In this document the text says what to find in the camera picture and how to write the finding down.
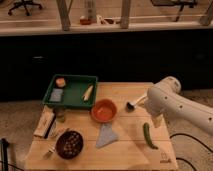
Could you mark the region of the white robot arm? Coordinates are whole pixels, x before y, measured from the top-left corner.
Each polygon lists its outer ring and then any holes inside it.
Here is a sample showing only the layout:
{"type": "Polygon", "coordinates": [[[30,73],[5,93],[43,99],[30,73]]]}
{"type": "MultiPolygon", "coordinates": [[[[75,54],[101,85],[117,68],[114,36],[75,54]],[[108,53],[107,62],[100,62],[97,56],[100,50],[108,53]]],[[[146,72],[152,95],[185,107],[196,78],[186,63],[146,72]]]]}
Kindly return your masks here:
{"type": "Polygon", "coordinates": [[[145,109],[152,117],[171,112],[213,136],[213,108],[180,96],[180,90],[177,78],[162,79],[147,90],[145,109]]]}

